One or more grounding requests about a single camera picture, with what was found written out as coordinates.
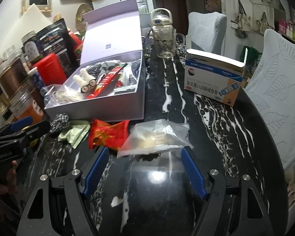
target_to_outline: white chair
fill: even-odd
[[[294,165],[295,44],[266,30],[260,63],[245,91],[263,117],[284,169]]]
[[[213,12],[189,14],[188,34],[191,35],[192,48],[220,55],[225,36],[227,17],[224,14]]]

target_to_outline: orange jar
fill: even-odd
[[[20,98],[15,104],[11,104],[14,116],[21,120],[27,116],[33,118],[33,124],[39,123],[43,118],[43,111],[28,92],[19,93]]]

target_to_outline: white paper sheet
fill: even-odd
[[[35,4],[32,4],[6,35],[0,47],[0,57],[3,57],[2,54],[12,45],[15,45],[17,49],[21,48],[23,46],[21,39],[28,32],[39,32],[51,24],[39,8]]]

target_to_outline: clear glass cup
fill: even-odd
[[[183,37],[183,42],[177,47],[181,49],[186,41],[183,34],[176,34],[176,29],[153,30],[156,55],[160,58],[172,58],[176,55],[176,36]]]

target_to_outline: bottle handle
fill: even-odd
[[[154,19],[154,13],[155,13],[156,11],[160,11],[160,10],[166,11],[166,12],[168,13],[168,15],[169,15],[169,19],[170,19],[170,21],[173,22],[173,16],[172,16],[171,12],[170,12],[169,10],[165,9],[165,8],[156,8],[155,10],[153,10],[153,11],[151,12],[151,21],[152,21],[152,22],[153,22],[153,19]]]
[[[177,36],[177,35],[180,35],[180,36],[183,37],[183,42],[177,47],[178,49],[182,49],[183,46],[184,46],[185,43],[186,43],[186,37],[185,37],[183,34],[176,34],[176,36]]]

